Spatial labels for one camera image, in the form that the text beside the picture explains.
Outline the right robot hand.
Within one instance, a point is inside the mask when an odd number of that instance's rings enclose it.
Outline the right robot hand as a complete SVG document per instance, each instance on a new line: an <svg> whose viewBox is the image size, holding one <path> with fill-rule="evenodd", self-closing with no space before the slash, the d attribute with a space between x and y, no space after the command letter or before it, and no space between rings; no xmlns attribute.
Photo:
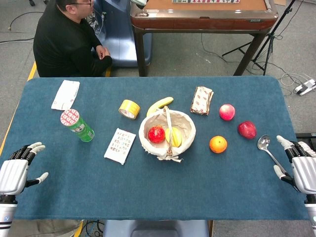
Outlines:
<svg viewBox="0 0 316 237"><path fill-rule="evenodd" d="M274 165L276 175L301 193L316 195L316 152L304 142L289 141L280 135L276 138L289 159L293 176Z"/></svg>

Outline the orange fruit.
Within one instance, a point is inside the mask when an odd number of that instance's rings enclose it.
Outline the orange fruit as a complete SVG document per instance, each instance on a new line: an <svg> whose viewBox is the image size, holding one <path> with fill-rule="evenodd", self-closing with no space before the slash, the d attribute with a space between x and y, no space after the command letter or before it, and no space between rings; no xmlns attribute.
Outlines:
<svg viewBox="0 0 316 237"><path fill-rule="evenodd" d="M223 136L214 136L209 141L210 150L217 154L224 152L227 146L227 140Z"/></svg>

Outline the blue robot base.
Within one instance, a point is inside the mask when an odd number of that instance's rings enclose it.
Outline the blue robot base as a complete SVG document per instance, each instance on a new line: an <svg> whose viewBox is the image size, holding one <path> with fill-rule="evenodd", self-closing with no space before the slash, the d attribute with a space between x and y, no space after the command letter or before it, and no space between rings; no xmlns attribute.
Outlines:
<svg viewBox="0 0 316 237"><path fill-rule="evenodd" d="M107 220L103 237L212 237L206 220Z"/></svg>

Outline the white fabric woven basket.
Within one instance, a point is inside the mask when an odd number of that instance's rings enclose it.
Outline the white fabric woven basket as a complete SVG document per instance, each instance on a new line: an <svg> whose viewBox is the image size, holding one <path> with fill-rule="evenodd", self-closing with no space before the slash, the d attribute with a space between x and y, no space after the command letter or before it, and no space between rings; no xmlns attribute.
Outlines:
<svg viewBox="0 0 316 237"><path fill-rule="evenodd" d="M182 144L180 147L173 147L166 139L161 143L153 143L148 139L148 131L151 127L161 125L164 131L169 128L172 133L172 127L176 127L182 134ZM169 109L165 106L162 109L146 117L139 128L139 139L143 149L157 157L158 160L172 160L180 163L182 161L179 155L186 151L196 135L196 127L192 119L185 113Z"/></svg>

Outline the dark red apple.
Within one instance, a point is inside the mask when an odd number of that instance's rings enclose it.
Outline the dark red apple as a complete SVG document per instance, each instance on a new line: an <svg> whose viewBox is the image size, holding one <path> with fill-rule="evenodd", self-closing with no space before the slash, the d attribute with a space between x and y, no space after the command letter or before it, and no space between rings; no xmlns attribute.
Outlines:
<svg viewBox="0 0 316 237"><path fill-rule="evenodd" d="M237 130L239 134L246 139L254 139L257 135L255 124L251 121L244 121L240 123Z"/></svg>

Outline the green chips can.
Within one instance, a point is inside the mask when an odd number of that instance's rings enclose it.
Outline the green chips can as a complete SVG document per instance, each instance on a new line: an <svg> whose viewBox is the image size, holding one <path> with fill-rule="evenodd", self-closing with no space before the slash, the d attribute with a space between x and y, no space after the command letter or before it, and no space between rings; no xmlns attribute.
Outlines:
<svg viewBox="0 0 316 237"><path fill-rule="evenodd" d="M90 142L94 138L93 129L84 121L77 110L65 110L60 116L60 121L83 142Z"/></svg>

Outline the white power strip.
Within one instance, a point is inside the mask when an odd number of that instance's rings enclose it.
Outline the white power strip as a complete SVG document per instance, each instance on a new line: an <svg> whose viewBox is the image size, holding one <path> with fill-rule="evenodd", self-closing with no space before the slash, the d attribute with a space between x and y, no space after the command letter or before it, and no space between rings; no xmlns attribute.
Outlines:
<svg viewBox="0 0 316 237"><path fill-rule="evenodd" d="M316 80L310 79L302 85L296 87L294 89L294 93L303 96L314 89L316 89Z"/></svg>

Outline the white tissue packet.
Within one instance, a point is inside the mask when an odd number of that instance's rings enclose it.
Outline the white tissue packet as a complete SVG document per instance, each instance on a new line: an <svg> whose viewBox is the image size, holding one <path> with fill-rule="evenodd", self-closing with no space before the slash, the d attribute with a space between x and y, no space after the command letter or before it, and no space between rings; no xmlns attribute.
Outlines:
<svg viewBox="0 0 316 237"><path fill-rule="evenodd" d="M51 109L61 111L70 109L76 99L79 86L79 81L63 80L53 100Z"/></svg>

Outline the white patterned snack packet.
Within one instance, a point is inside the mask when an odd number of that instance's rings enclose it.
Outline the white patterned snack packet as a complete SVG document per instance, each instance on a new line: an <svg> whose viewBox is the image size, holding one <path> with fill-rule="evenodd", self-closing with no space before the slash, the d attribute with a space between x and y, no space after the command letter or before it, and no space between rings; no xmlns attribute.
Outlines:
<svg viewBox="0 0 316 237"><path fill-rule="evenodd" d="M106 149L104 158L124 165L135 138L135 134L117 128Z"/></svg>

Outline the brown patterned snack packet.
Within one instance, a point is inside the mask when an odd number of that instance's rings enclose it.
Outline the brown patterned snack packet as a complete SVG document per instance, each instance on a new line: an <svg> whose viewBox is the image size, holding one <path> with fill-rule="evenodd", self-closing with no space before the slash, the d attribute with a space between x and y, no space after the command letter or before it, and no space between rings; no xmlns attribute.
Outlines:
<svg viewBox="0 0 316 237"><path fill-rule="evenodd" d="M190 107L190 112L199 115L208 115L210 102L214 91L205 86L197 86Z"/></svg>

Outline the yellow starfruit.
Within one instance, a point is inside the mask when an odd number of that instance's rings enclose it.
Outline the yellow starfruit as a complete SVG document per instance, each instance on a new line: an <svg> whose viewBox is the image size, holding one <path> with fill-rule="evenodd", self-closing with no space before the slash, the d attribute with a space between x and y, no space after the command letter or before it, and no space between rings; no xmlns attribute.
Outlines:
<svg viewBox="0 0 316 237"><path fill-rule="evenodd" d="M180 147L182 144L182 134L180 130L176 127L172 127L172 133L170 133L170 129L167 128L165 130L165 139L168 143L172 143L173 147Z"/></svg>

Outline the yellow tape roll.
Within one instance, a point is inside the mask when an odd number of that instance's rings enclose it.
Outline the yellow tape roll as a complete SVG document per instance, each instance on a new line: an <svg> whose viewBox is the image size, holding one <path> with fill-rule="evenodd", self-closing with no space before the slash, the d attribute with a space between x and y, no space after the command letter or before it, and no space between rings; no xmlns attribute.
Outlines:
<svg viewBox="0 0 316 237"><path fill-rule="evenodd" d="M131 100L123 100L121 106L118 109L119 113L129 119L136 119L137 115L140 112L140 106L131 101Z"/></svg>

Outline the man in black sweater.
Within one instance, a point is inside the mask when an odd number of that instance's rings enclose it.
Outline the man in black sweater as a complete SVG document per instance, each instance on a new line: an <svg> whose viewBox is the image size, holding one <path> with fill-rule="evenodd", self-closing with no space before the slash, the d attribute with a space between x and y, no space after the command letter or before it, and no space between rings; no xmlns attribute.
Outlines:
<svg viewBox="0 0 316 237"><path fill-rule="evenodd" d="M40 77L101 77L112 65L86 20L93 10L94 0L49 0L33 43Z"/></svg>

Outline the blue table cloth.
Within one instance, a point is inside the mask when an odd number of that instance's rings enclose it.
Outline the blue table cloth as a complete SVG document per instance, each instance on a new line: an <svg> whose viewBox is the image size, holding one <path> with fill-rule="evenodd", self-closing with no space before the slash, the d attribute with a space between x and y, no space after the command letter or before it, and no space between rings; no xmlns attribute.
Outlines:
<svg viewBox="0 0 316 237"><path fill-rule="evenodd" d="M62 78L37 78L24 86L8 133L0 166L24 145L42 142L28 177L48 172L41 184L17 197L16 219L145 220L305 220L305 196L281 181L273 161L257 148L256 139L237 131L246 120L258 136L268 134L270 151L287 171L291 165L276 136L295 140L295 132L277 79L243 77L80 78L73 107L92 127L91 142L82 142L51 109ZM197 86L214 91L207 116L189 114ZM144 151L138 138L124 165L104 158L117 128L137 134L147 109L171 96L171 109L189 114L196 126L191 146L180 163L160 161ZM119 113L123 100L140 106L136 119ZM220 118L223 104L235 116ZM209 141L223 136L222 153Z"/></svg>

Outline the red pomegranate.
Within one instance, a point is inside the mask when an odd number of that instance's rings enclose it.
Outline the red pomegranate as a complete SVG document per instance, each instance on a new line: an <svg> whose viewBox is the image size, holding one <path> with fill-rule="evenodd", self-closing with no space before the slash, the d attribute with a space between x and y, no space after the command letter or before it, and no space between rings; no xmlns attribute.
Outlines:
<svg viewBox="0 0 316 237"><path fill-rule="evenodd" d="M161 125L153 126L148 131L148 139L153 143L161 143L165 140L165 131Z"/></svg>

